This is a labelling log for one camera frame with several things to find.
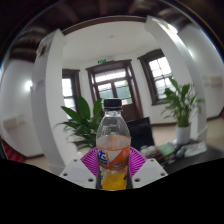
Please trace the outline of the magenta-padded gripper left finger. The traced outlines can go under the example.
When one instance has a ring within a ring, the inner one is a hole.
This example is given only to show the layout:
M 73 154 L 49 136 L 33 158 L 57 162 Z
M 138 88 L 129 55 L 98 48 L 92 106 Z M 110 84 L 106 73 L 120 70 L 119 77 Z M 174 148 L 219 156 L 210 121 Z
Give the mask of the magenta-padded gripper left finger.
M 60 176 L 78 186 L 99 189 L 100 173 L 97 149 L 93 148 L 80 159 L 71 160 Z

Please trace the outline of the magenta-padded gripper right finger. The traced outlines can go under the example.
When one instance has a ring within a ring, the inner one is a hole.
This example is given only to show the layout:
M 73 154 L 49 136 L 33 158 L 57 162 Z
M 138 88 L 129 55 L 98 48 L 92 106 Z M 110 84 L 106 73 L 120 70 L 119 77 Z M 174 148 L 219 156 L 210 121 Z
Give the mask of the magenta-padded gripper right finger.
M 130 148 L 127 188 L 136 189 L 167 176 L 167 172 L 156 159 L 147 159 L 139 151 Z

